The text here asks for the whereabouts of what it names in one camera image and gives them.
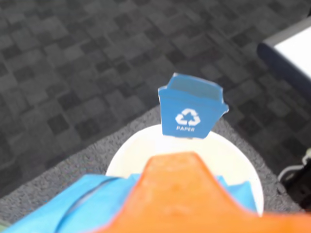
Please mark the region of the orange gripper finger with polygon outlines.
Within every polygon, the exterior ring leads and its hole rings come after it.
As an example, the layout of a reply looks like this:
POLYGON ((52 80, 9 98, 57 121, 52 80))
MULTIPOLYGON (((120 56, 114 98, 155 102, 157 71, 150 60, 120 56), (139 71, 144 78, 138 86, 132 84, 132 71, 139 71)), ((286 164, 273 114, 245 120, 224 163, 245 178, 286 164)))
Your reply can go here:
POLYGON ((305 213, 262 216, 241 207, 195 152, 153 156, 101 233, 308 233, 305 213))

